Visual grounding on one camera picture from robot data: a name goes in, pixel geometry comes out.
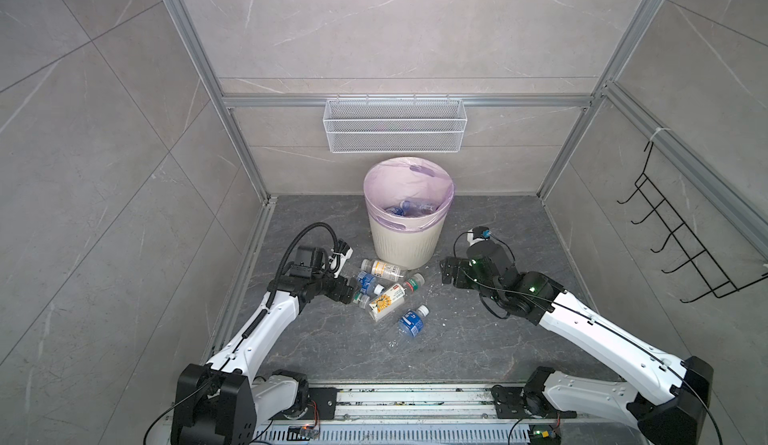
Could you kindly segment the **Ganten purple label bottle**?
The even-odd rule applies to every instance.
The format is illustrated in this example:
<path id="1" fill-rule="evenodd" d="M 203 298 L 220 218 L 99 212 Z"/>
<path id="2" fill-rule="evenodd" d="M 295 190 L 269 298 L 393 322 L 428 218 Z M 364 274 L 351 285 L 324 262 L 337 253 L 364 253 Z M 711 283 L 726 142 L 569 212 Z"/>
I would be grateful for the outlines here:
<path id="1" fill-rule="evenodd" d="M 404 217 L 423 217 L 435 213 L 438 205 L 424 200 L 403 200 L 400 205 Z"/>

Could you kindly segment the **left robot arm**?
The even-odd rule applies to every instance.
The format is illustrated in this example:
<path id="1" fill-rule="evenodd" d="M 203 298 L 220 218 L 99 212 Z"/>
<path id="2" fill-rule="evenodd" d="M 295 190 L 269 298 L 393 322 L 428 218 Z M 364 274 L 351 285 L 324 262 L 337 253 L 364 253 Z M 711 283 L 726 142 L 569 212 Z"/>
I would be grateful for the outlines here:
<path id="1" fill-rule="evenodd" d="M 258 371 L 277 339 L 317 296 L 349 304 L 357 286 L 341 275 L 353 250 L 339 241 L 331 253 L 300 246 L 247 323 L 203 364 L 188 365 L 177 381 L 172 444 L 249 444 L 257 428 L 278 414 L 301 416 L 308 407 L 306 375 Z"/>

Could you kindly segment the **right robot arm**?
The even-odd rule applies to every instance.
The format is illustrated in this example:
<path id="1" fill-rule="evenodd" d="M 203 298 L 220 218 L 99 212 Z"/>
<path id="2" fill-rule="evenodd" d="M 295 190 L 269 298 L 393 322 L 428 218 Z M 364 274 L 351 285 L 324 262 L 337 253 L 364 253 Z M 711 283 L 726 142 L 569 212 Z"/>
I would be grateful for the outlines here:
<path id="1" fill-rule="evenodd" d="M 601 381 L 540 366 L 520 389 L 529 417 L 566 412 L 622 423 L 651 444 L 696 444 L 711 421 L 714 370 L 699 357 L 682 359 L 649 345 L 599 315 L 556 280 L 517 269 L 503 242 L 467 233 L 467 255 L 440 263 L 442 282 L 475 290 L 495 317 L 518 317 L 552 332 L 618 375 Z"/>

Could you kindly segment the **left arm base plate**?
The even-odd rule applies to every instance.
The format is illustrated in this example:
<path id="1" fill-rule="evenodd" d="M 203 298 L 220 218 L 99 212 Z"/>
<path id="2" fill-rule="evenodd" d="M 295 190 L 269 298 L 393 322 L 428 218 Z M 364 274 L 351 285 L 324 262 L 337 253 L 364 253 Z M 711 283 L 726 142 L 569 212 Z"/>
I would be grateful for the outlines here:
<path id="1" fill-rule="evenodd" d="M 296 410 L 287 414 L 277 413 L 274 420 L 310 420 L 318 416 L 320 421 L 333 420 L 336 413 L 338 394 L 340 390 L 334 387 L 310 387 L 305 400 L 302 400 Z"/>

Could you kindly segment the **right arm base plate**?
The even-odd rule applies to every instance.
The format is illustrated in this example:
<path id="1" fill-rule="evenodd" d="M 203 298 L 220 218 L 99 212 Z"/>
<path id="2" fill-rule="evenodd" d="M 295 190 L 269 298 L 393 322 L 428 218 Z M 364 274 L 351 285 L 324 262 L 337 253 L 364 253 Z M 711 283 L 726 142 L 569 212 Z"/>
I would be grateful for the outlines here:
<path id="1" fill-rule="evenodd" d="M 494 385 L 490 392 L 498 419 L 574 419 L 577 417 L 575 411 L 557 409 L 542 392 L 502 385 Z"/>

